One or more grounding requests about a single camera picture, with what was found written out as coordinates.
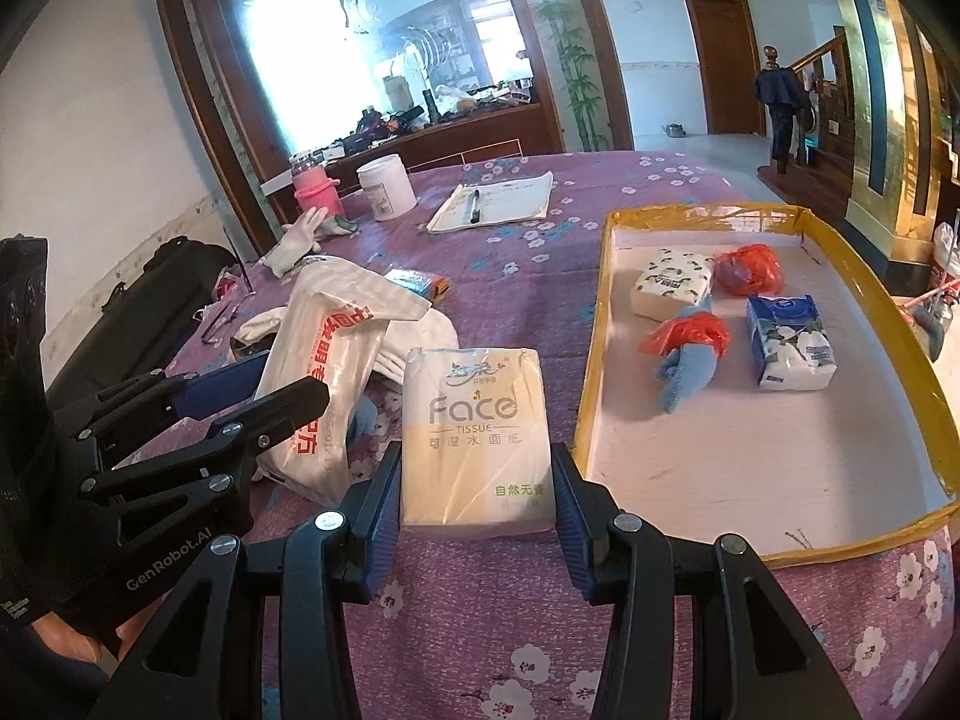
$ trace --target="white wall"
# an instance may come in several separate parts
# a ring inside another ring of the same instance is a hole
[[[220,192],[155,0],[51,0],[0,74],[0,238],[49,239],[48,328]]]
[[[776,46],[789,64],[833,36],[836,0],[749,0],[757,51]],[[685,0],[603,0],[623,69],[635,135],[678,122],[707,132],[697,49]]]

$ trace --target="pink water bottle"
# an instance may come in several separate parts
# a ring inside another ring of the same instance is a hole
[[[294,180],[294,197],[299,207],[325,208],[330,215],[344,215],[344,206],[337,196],[339,178],[330,178],[323,169],[323,151],[301,151],[290,157],[290,175]]]

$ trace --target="table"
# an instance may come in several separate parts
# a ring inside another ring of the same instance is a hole
[[[444,167],[411,176],[419,207],[325,245],[329,254],[379,272],[391,266],[446,274],[440,309],[461,346],[536,348],[544,370],[551,440],[570,442],[586,367],[606,213],[635,205],[741,200],[720,175],[676,152],[558,154]],[[555,189],[546,220],[431,236],[424,225],[459,182],[542,175]],[[359,196],[347,213],[363,213]],[[227,332],[285,303],[293,279],[254,266],[257,295]],[[186,343],[170,373],[214,370],[227,342]],[[352,452],[356,479],[373,472],[400,437],[400,396],[375,386],[376,435]],[[203,425],[181,423],[144,456],[185,445]],[[288,533],[318,507],[269,482],[253,495],[247,541]],[[949,530],[859,560],[786,568],[776,577],[837,667],[868,720],[896,717],[952,634],[954,579]],[[689,608],[678,601],[674,716],[688,715]],[[586,720],[603,664],[610,611],[573,589],[553,532],[474,542],[432,542],[402,533],[384,589],[347,608],[353,672],[368,720]],[[265,631],[265,717],[276,717],[277,620]]]

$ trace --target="pen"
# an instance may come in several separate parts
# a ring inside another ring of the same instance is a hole
[[[480,190],[473,190],[469,204],[470,224],[477,224],[480,221]]]

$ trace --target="red plastic bag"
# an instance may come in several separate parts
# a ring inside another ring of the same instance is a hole
[[[667,319],[640,342],[637,351],[665,357],[685,343],[708,344],[717,352],[717,357],[723,357],[730,345],[730,330],[723,319],[715,314],[698,311],[691,317]]]
[[[779,295],[784,289],[784,270],[768,245],[750,244],[717,254],[713,258],[713,280],[741,298],[752,293]]]

